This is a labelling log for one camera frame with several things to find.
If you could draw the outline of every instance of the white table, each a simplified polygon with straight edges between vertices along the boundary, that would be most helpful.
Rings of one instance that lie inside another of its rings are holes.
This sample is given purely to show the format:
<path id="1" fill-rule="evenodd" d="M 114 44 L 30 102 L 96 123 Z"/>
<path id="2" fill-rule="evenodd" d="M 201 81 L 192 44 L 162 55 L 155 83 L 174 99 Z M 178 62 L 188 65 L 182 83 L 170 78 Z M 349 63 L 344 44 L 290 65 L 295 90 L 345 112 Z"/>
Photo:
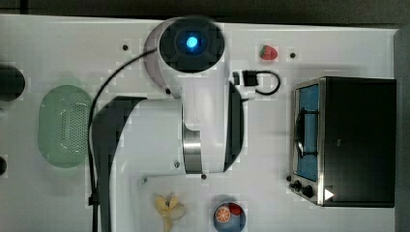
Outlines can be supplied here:
<path id="1" fill-rule="evenodd" d="M 52 167 L 37 146 L 38 115 L 44 95 L 74 84 L 95 96 L 123 62 L 141 52 L 158 21 L 136 19 L 0 15 L 0 61 L 25 75 L 28 86 L 16 101 L 0 102 L 0 156 L 8 161 L 0 177 L 0 231 L 91 231 L 87 206 L 87 162 L 77 168 Z M 161 231 L 153 194 L 177 194 L 187 214 L 173 231 L 215 231 L 210 212 L 217 196 L 241 201 L 247 231 L 372 231 L 395 229 L 394 209 L 318 208 L 291 193 L 285 177 L 290 162 L 290 96 L 295 84 L 323 75 L 393 78 L 391 29 L 288 25 L 222 25 L 233 69 L 269 69 L 283 85 L 271 98 L 246 104 L 246 147 L 232 170 L 209 175 L 150 179 L 141 188 L 143 231 Z M 123 44 L 130 49 L 123 51 Z M 262 44 L 278 49 L 276 62 L 261 62 Z M 297 54 L 295 59 L 289 53 Z M 141 64 L 122 72 L 102 96 L 167 98 L 147 78 Z"/>

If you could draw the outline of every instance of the black object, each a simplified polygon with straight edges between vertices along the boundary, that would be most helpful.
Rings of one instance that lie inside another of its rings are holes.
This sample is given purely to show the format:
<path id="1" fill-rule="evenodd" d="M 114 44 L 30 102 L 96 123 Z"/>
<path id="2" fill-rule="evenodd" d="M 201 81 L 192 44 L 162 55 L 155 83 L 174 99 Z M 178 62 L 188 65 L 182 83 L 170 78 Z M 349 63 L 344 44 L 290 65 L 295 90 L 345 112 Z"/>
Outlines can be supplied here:
<path id="1" fill-rule="evenodd" d="M 239 84 L 241 84 L 241 81 L 239 80 L 239 74 L 238 74 L 238 72 L 234 72 L 232 75 L 233 75 L 233 84 L 234 84 L 234 85 L 239 85 Z"/>
<path id="2" fill-rule="evenodd" d="M 394 206 L 395 89 L 394 79 L 327 78 L 325 206 Z"/>
<path id="3" fill-rule="evenodd" d="M 195 47 L 187 46 L 191 37 L 197 39 Z M 164 30 L 159 50 L 163 61 L 174 70 L 200 73 L 220 60 L 224 48 L 218 26 L 205 17 L 190 17 L 178 19 Z"/>
<path id="4" fill-rule="evenodd" d="M 17 99 L 24 91 L 23 74 L 15 67 L 0 64 L 0 101 Z"/>
<path id="5" fill-rule="evenodd" d="M 241 94 L 229 84 L 228 122 L 226 132 L 225 165 L 226 171 L 239 156 L 244 143 L 244 108 Z"/>
<path id="6" fill-rule="evenodd" d="M 294 190 L 299 191 L 302 187 L 302 183 L 300 181 L 295 181 L 293 184 L 289 184 L 289 186 Z"/>
<path id="7" fill-rule="evenodd" d="M 242 71 L 242 75 L 244 76 L 244 85 L 245 86 L 257 86 L 257 75 L 261 71 Z"/>
<path id="8" fill-rule="evenodd" d="M 111 231 L 109 177 L 118 141 L 133 109 L 145 98 L 117 97 L 93 120 L 93 149 L 98 182 L 93 197 L 101 204 L 102 232 Z"/>
<path id="9" fill-rule="evenodd" d="M 20 14 L 21 15 L 28 15 L 28 10 L 30 9 L 30 1 L 29 0 L 20 0 Z"/>
<path id="10" fill-rule="evenodd" d="M 139 56 L 132 58 L 130 61 L 126 62 L 124 65 L 122 65 L 120 68 L 118 68 L 106 81 L 105 83 L 100 87 L 99 92 L 97 93 L 97 95 L 94 97 L 93 99 L 93 103 L 91 104 L 91 108 L 90 108 L 90 114 L 88 117 L 88 134 L 90 134 L 90 129 L 91 129 L 91 125 L 93 124 L 93 117 L 94 117 L 94 109 L 96 107 L 97 104 L 97 100 L 100 97 L 100 94 L 103 92 L 103 89 L 105 88 L 105 86 L 107 86 L 109 84 L 109 81 L 111 81 L 111 79 L 113 79 L 120 71 L 122 71 L 125 67 L 127 67 L 128 65 L 138 61 L 139 59 L 141 59 L 142 57 L 149 55 L 151 53 L 154 53 L 156 51 L 156 49 L 144 52 L 142 54 L 140 54 Z M 91 146 L 90 146 L 90 138 L 88 138 L 88 161 L 89 161 L 89 166 L 90 166 L 90 181 L 91 181 L 91 196 L 88 199 L 88 203 L 89 205 L 93 206 L 93 232 L 97 232 L 98 231 L 98 211 L 99 211 L 99 205 L 100 205 L 100 195 L 99 195 L 99 180 L 100 178 L 98 177 L 98 181 L 96 184 L 96 178 L 94 176 L 94 159 L 93 159 L 93 153 L 91 151 Z M 102 224 L 102 229 L 103 231 L 111 231 L 111 220 L 109 218 L 108 223 L 103 225 Z"/>
<path id="11" fill-rule="evenodd" d="M 6 160 L 0 157 L 0 176 L 3 175 L 7 170 Z"/>
<path id="12" fill-rule="evenodd" d="M 319 115 L 319 111 L 308 111 L 304 108 L 299 111 L 298 118 L 296 120 L 296 149 L 298 151 L 299 157 L 302 159 L 306 155 L 315 155 L 317 156 L 316 152 L 305 152 L 305 115 L 307 114 L 315 114 L 316 116 Z"/>
<path id="13" fill-rule="evenodd" d="M 298 156 L 294 147 L 293 179 L 303 187 L 297 194 L 325 207 L 383 207 L 395 205 L 396 84 L 394 79 L 321 77 L 298 85 L 296 112 L 301 89 L 318 85 L 319 115 L 317 157 Z M 295 136 L 303 140 L 295 115 Z M 306 173 L 317 173 L 309 179 Z M 325 199 L 325 190 L 333 197 Z"/>
<path id="14" fill-rule="evenodd" d="M 302 194 L 305 195 L 308 198 L 311 198 L 313 196 L 313 188 L 311 185 L 307 185 L 302 188 Z"/>
<path id="15" fill-rule="evenodd" d="M 266 93 L 266 92 L 261 92 L 261 91 L 256 89 L 256 93 L 258 93 L 260 95 L 271 96 L 274 93 L 276 93 L 279 90 L 279 87 L 280 87 L 280 78 L 279 78 L 278 74 L 276 74 L 272 71 L 242 71 L 242 75 L 244 76 L 244 85 L 245 86 L 257 86 L 258 85 L 257 75 L 261 74 L 261 73 L 270 74 L 278 80 L 277 87 L 275 87 L 275 89 L 271 92 Z"/>

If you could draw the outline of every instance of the red object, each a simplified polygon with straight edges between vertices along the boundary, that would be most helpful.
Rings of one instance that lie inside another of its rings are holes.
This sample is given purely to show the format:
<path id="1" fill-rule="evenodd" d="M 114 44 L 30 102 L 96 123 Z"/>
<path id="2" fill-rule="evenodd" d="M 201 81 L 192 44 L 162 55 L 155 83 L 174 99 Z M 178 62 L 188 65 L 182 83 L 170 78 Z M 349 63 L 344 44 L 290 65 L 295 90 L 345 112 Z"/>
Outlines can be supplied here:
<path id="1" fill-rule="evenodd" d="M 242 212 L 242 209 L 239 205 L 234 203 L 229 203 L 229 211 L 232 215 L 239 216 Z"/>
<path id="2" fill-rule="evenodd" d="M 260 58 L 262 60 L 275 60 L 278 58 L 278 52 L 273 47 L 264 45 L 260 51 Z"/>

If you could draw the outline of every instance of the oven window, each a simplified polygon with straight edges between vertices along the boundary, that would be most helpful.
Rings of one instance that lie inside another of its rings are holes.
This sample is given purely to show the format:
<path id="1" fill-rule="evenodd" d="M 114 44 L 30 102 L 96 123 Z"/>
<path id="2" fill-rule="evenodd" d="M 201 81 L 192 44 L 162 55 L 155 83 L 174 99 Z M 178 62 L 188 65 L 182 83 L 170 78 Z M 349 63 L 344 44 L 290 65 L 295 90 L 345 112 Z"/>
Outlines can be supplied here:
<path id="1" fill-rule="evenodd" d="M 311 85 L 299 90 L 299 113 L 304 117 L 304 124 L 301 132 L 303 133 L 303 146 L 300 147 L 298 156 L 297 175 L 317 180 L 317 123 L 319 111 L 319 86 Z"/>

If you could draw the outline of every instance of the toaster oven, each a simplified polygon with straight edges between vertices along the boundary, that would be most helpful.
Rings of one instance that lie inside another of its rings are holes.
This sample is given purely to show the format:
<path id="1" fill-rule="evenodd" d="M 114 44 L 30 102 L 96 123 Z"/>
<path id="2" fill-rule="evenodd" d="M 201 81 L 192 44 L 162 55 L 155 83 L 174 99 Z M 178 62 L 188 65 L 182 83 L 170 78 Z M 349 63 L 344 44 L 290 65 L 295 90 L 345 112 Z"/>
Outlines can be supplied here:
<path id="1" fill-rule="evenodd" d="M 321 77 L 296 86 L 291 190 L 319 206 L 395 204 L 395 80 Z"/>

